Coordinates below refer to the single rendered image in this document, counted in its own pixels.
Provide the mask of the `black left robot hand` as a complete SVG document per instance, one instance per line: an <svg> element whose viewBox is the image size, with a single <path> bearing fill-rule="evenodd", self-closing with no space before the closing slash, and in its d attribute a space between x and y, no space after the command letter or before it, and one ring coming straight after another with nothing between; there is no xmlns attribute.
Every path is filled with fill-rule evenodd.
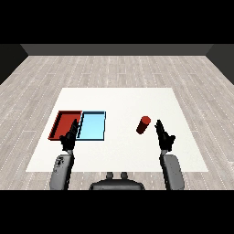
<svg viewBox="0 0 234 234"><path fill-rule="evenodd" d="M77 120L74 120L69 131L65 135L61 135L59 137L59 140L61 141L63 147L63 151L74 149L78 128L79 124Z"/></svg>

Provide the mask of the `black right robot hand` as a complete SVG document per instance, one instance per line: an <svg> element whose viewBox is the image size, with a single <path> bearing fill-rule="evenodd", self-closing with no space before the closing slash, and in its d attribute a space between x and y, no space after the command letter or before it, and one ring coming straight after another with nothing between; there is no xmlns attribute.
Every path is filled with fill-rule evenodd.
<svg viewBox="0 0 234 234"><path fill-rule="evenodd" d="M156 133L158 136L159 146L161 150L166 150L167 152L172 151L172 145L176 137L174 135L169 135L160 120L155 124Z"/></svg>

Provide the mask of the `red shallow open box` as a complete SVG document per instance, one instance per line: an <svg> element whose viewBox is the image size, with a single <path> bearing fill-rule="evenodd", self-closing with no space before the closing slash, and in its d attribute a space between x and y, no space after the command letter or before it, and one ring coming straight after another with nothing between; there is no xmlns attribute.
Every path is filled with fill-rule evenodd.
<svg viewBox="0 0 234 234"><path fill-rule="evenodd" d="M74 122L80 121L82 111L59 111L52 125L48 139L50 141L58 141L61 135L65 135Z"/></svg>

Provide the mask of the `red can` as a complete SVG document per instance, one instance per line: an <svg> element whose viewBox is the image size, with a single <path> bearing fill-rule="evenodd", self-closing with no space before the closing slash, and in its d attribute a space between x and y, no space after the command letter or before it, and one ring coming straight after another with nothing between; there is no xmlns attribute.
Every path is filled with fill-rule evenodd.
<svg viewBox="0 0 234 234"><path fill-rule="evenodd" d="M151 119L148 116L143 116L136 128L136 132L138 132L139 134L144 133L150 122Z"/></svg>

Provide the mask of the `light blue shallow open box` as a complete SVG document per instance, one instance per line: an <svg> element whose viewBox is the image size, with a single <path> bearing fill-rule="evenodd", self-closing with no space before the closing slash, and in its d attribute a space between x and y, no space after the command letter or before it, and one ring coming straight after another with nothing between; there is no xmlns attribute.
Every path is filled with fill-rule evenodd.
<svg viewBox="0 0 234 234"><path fill-rule="evenodd" d="M81 115L77 141L103 141L105 134L106 112L85 111Z"/></svg>

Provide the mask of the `dark grey robot body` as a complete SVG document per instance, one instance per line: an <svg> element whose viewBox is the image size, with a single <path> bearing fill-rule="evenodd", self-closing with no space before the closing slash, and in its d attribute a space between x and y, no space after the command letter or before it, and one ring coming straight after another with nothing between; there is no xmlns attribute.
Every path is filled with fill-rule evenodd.
<svg viewBox="0 0 234 234"><path fill-rule="evenodd" d="M114 179L113 172L108 172L104 180L92 183L90 190L144 190L144 185L130 180L126 172L121 172L120 179Z"/></svg>

